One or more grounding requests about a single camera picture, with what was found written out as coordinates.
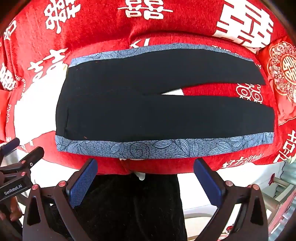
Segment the person's left hand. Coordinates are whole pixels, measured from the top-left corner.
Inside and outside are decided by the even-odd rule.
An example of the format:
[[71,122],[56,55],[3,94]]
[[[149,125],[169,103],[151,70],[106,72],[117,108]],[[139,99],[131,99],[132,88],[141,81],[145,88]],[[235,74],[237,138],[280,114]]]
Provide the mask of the person's left hand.
[[[10,210],[9,219],[11,221],[19,220],[23,216],[23,213],[22,213],[21,208],[19,206],[17,197],[16,196],[12,197],[11,200],[8,201],[8,205],[9,205],[9,207],[6,206],[6,203],[1,203],[1,207],[5,206],[5,207],[7,207],[7,209]],[[0,215],[1,215],[1,220],[5,220],[7,218],[6,214],[3,213],[2,210],[1,210]]]

